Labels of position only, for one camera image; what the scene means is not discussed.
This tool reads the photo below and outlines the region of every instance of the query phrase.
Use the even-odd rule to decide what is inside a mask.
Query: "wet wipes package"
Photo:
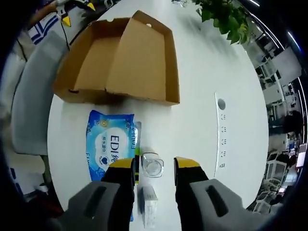
[[[135,156],[134,115],[90,112],[86,155],[92,180],[101,180],[109,165]]]

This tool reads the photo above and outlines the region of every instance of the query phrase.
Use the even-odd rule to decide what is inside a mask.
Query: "potted plant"
[[[217,27],[222,35],[227,34],[227,40],[243,44],[249,39],[248,13],[243,6],[236,7],[232,0],[192,0],[196,5],[202,22],[213,19],[213,26]]]

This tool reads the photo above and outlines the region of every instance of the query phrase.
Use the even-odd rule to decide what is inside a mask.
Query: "open cardboard box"
[[[141,11],[93,22],[72,44],[53,89],[71,103],[108,104],[129,96],[178,104],[172,31]]]

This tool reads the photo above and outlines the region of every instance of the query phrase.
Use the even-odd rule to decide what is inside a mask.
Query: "gray chair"
[[[25,65],[12,104],[12,142],[17,153],[47,155],[52,84],[67,51],[65,40],[50,31]]]

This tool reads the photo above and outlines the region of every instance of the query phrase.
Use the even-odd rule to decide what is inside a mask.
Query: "white round table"
[[[64,103],[53,97],[48,125],[48,157],[55,191],[64,210],[68,200],[90,182],[86,127],[92,109],[104,114],[135,114],[142,122],[141,146],[152,147],[165,162],[161,178],[142,180],[158,197],[157,230],[180,230],[175,201],[173,158],[193,159],[209,178],[241,196],[255,199],[265,171],[268,122],[262,89],[241,45],[222,36],[205,36],[196,7],[170,0],[121,0],[100,20],[131,17],[141,10],[174,35],[180,79],[180,104],[172,107],[127,99],[121,108]],[[218,108],[223,99],[225,109]],[[131,230],[143,229],[137,200]]]

